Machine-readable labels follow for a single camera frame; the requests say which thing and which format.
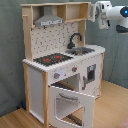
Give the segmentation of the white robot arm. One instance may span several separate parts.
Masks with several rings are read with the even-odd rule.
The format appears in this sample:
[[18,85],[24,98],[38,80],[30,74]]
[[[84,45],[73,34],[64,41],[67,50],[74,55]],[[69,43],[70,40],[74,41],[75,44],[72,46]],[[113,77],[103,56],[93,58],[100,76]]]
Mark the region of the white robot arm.
[[109,29],[110,21],[117,20],[116,31],[128,33],[128,6],[112,6],[110,1],[97,1],[95,5],[100,29]]

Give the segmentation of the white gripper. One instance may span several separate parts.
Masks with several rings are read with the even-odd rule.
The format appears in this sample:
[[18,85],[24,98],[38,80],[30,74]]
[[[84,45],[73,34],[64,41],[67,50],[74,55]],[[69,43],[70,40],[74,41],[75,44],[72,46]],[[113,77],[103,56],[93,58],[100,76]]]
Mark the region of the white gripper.
[[108,29],[110,27],[109,20],[107,19],[106,12],[112,7],[110,1],[97,1],[96,5],[96,15],[100,29]]

